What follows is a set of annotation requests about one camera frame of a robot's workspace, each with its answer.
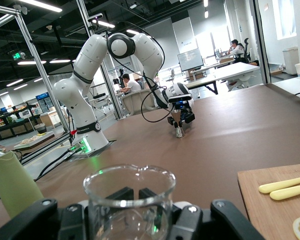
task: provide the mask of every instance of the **green exit sign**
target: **green exit sign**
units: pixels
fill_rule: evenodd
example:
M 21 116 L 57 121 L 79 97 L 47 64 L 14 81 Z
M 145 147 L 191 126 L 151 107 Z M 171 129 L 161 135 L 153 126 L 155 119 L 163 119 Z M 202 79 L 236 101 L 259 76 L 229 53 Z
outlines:
M 17 52 L 17 53 L 15 53 L 15 54 L 13 54 L 13 55 L 12 55 L 12 57 L 13 57 L 13 59 L 14 59 L 14 60 L 18 60 L 18 59 L 20 59 L 20 58 L 21 58 L 21 56 L 20 56 L 20 53 L 19 53 L 19 52 Z

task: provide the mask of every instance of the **white robotic arm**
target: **white robotic arm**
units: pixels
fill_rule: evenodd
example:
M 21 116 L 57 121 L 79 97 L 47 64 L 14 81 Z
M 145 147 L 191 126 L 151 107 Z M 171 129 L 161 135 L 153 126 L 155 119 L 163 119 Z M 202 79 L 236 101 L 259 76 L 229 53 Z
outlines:
M 192 113 L 193 100 L 185 85 L 177 83 L 162 90 L 153 81 L 162 65 L 163 57 L 151 39 L 143 33 L 132 38 L 116 33 L 107 43 L 105 38 L 95 34 L 86 41 L 77 56 L 72 76 L 60 80 L 53 86 L 54 96 L 68 108 L 76 123 L 77 135 L 72 145 L 85 146 L 84 154 L 89 156 L 109 143 L 101 131 L 92 107 L 83 97 L 89 92 L 93 77 L 105 58 L 107 49 L 115 58 L 122 59 L 135 55 L 140 60 L 144 69 L 143 76 L 159 107 L 177 109 L 176 102 L 179 102 L 183 121 L 189 123 L 195 119 Z

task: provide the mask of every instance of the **yellow handle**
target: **yellow handle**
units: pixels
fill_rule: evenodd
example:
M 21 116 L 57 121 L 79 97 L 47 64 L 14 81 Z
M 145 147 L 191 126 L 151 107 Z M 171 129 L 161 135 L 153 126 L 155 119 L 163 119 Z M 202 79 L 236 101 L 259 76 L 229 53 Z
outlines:
M 259 186 L 259 192 L 263 194 L 268 194 L 275 190 L 285 189 L 297 184 L 300 184 L 300 177 L 261 185 Z
M 270 197 L 274 200 L 283 200 L 300 194 L 300 186 L 292 186 L 277 191 L 272 191 Z

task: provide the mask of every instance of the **display refrigerator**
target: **display refrigerator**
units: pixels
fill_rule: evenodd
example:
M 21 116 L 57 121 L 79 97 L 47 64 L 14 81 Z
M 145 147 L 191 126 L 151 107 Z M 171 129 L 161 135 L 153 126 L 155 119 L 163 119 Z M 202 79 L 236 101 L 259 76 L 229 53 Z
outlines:
M 35 96 L 35 98 L 38 100 L 38 103 L 44 113 L 48 113 L 49 108 L 54 107 L 48 92 Z

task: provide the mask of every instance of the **white shirt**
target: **white shirt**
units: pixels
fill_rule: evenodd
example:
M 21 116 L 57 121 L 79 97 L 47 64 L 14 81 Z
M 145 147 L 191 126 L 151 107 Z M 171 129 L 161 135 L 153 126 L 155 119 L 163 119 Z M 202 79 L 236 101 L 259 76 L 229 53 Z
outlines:
M 237 45 L 235 47 L 235 49 L 233 49 L 232 51 L 230 51 L 230 54 L 235 54 L 235 55 L 238 55 L 238 54 L 244 54 L 245 53 L 245 49 L 243 46 L 241 45 Z
M 139 85 L 139 83 L 137 83 L 135 80 L 131 79 L 128 81 L 126 87 L 128 89 L 130 89 L 130 91 L 133 92 L 137 92 L 141 90 L 141 86 Z

